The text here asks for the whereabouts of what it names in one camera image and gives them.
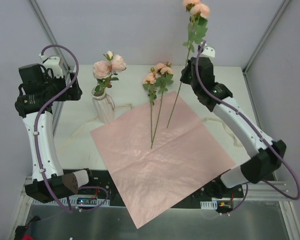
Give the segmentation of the pink rose stem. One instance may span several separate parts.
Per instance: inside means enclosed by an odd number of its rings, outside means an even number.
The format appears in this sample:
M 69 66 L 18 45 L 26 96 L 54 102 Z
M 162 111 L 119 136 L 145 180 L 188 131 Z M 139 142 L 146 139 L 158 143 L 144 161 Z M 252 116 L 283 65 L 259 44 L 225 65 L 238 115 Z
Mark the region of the pink rose stem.
M 150 105 L 150 136 L 151 142 L 153 142 L 154 129 L 153 129 L 153 110 L 155 105 L 155 100 L 157 99 L 157 82 L 158 75 L 152 71 L 143 80 L 142 86 L 147 92 Z
M 159 98 L 158 113 L 156 116 L 155 127 L 153 127 L 153 142 L 151 142 L 151 146 L 150 146 L 150 148 L 152 149 L 154 146 L 157 131 L 159 128 L 159 122 L 160 122 L 160 117 L 161 117 L 161 112 L 162 112 L 164 95 L 168 91 L 168 86 L 170 86 L 174 83 L 174 81 L 173 81 L 174 73 L 173 73 L 170 63 L 167 63 L 167 64 L 160 63 L 158 66 L 152 67 L 150 69 L 150 72 L 155 72 L 158 75 L 158 78 L 156 80 L 156 86 L 157 86 L 156 100 Z
M 200 0 L 183 0 L 182 5 L 189 13 L 187 25 L 187 41 L 182 45 L 187 48 L 185 66 L 188 64 L 190 53 L 195 52 L 195 44 L 202 46 L 207 33 L 210 8 Z
M 106 89 L 112 88 L 113 82 L 119 81 L 118 74 L 125 71 L 127 64 L 124 58 L 108 50 L 103 54 L 105 60 L 93 64 L 92 73 L 97 81 L 93 95 L 96 97 L 106 93 Z

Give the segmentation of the white ribbed ceramic vase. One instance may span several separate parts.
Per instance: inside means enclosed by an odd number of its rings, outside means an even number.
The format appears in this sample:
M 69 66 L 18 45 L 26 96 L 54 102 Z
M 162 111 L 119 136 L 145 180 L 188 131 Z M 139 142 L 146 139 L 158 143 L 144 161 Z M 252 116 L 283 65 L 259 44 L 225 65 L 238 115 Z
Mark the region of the white ribbed ceramic vase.
M 102 91 L 91 90 L 92 103 L 104 124 L 109 124 L 115 119 L 115 103 L 110 95 Z

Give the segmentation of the pink wrapping paper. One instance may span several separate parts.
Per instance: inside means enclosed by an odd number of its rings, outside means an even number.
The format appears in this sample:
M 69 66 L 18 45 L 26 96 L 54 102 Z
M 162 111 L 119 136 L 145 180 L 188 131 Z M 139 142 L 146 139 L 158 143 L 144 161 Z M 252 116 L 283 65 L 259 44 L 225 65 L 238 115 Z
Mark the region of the pink wrapping paper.
M 175 92 L 133 108 L 91 136 L 136 228 L 235 162 Z

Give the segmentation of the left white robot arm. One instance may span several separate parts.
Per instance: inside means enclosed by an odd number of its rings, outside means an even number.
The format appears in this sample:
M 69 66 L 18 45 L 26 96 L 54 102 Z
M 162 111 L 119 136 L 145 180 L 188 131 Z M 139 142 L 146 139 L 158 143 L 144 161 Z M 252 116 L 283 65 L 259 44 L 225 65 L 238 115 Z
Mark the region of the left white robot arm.
M 18 71 L 22 83 L 14 106 L 26 128 L 32 156 L 32 183 L 25 186 L 26 194 L 44 204 L 76 195 L 79 190 L 92 194 L 96 183 L 91 171 L 84 168 L 64 173 L 57 157 L 49 101 L 66 87 L 65 78 L 39 63 Z

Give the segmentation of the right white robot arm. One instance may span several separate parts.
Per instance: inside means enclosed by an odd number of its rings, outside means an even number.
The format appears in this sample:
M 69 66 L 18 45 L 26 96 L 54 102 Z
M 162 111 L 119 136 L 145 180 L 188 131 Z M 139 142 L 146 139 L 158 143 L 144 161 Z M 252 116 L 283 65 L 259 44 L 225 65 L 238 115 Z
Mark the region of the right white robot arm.
M 245 183 L 257 184 L 281 166 L 286 144 L 274 141 L 262 132 L 242 112 L 233 93 L 215 81 L 214 66 L 207 57 L 187 61 L 181 71 L 180 81 L 190 85 L 198 101 L 219 117 L 240 140 L 250 159 L 219 175 L 204 186 L 207 195 L 224 198 L 233 189 Z

